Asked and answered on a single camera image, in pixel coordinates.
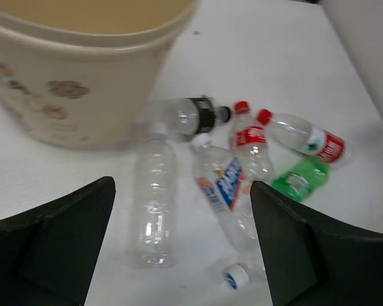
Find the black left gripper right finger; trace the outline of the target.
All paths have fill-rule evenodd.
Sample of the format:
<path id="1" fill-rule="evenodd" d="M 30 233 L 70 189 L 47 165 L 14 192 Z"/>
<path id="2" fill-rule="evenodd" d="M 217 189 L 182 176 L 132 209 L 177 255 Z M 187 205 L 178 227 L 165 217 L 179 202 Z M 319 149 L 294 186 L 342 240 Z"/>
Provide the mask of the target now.
<path id="1" fill-rule="evenodd" d="M 253 216 L 273 305 L 383 305 L 383 233 L 255 181 Z"/>

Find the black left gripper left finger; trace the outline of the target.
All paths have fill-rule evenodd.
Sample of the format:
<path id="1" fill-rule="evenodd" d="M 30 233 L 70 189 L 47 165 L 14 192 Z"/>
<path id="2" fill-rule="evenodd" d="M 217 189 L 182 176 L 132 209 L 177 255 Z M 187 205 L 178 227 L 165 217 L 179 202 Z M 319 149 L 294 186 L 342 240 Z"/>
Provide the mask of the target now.
<path id="1" fill-rule="evenodd" d="M 102 177 L 0 220 L 0 305 L 83 305 L 116 196 Z"/>

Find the green plastic bottle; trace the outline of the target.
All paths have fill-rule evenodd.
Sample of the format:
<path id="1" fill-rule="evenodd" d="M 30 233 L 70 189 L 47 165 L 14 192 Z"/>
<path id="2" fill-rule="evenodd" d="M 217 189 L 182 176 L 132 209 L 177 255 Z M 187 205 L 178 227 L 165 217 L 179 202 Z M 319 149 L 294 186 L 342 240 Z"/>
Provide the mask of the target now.
<path id="1" fill-rule="evenodd" d="M 273 180 L 271 186 L 284 196 L 302 202 L 328 181 L 330 171 L 329 164 L 309 157 Z"/>

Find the clear unlabelled plastic bottle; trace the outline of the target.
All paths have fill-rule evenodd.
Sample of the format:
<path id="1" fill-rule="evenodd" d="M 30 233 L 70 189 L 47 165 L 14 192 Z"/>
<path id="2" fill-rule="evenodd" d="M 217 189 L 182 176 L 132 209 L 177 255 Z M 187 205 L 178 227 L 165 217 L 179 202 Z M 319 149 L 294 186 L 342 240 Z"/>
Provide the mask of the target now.
<path id="1" fill-rule="evenodd" d="M 135 151 L 130 254 L 139 266 L 174 264 L 177 161 L 167 127 L 152 123 Z"/>

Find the clear bottle blue orange label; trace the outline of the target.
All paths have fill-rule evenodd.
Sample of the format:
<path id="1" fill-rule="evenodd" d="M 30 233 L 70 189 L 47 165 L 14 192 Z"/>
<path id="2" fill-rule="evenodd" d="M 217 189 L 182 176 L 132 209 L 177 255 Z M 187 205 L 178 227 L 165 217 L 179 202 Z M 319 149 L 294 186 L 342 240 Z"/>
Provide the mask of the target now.
<path id="1" fill-rule="evenodd" d="M 193 153 L 193 176 L 237 252 L 237 259 L 223 269 L 223 278 L 239 291 L 266 278 L 250 199 L 252 183 L 228 150 L 207 142 L 194 144 Z"/>

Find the large clear bottle red label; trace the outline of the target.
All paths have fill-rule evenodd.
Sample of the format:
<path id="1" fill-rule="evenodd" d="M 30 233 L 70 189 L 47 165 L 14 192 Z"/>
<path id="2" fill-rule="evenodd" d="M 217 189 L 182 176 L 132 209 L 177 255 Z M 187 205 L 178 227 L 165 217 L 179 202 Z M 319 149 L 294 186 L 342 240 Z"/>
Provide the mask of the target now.
<path id="1" fill-rule="evenodd" d="M 321 163 L 338 167 L 348 163 L 354 155 L 352 146 L 343 138 L 301 117 L 263 108 L 257 120 L 277 143 L 303 156 L 317 157 Z"/>

